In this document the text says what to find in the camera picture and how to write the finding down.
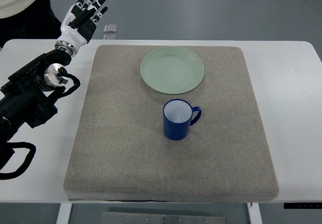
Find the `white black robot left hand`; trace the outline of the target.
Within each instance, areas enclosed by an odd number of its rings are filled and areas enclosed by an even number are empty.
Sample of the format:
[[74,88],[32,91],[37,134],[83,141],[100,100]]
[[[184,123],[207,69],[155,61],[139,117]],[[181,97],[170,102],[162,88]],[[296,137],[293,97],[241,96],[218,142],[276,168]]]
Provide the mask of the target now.
[[97,23],[108,10],[106,0],[77,0],[68,10],[60,27],[61,35],[55,48],[76,56],[79,49],[88,44],[97,28]]

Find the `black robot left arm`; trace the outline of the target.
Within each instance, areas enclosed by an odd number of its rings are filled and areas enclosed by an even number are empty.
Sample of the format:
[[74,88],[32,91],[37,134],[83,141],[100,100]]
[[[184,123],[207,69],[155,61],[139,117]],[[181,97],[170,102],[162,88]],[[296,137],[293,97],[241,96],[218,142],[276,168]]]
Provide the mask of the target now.
[[[1,87],[1,142],[9,141],[18,129],[27,123],[31,128],[46,123],[57,112],[55,103],[59,98],[72,94],[81,84],[78,78],[69,74],[65,67],[71,56],[59,49],[43,53],[8,77],[9,81]],[[54,63],[58,77],[73,81],[68,90],[56,86],[45,77],[45,71]]]

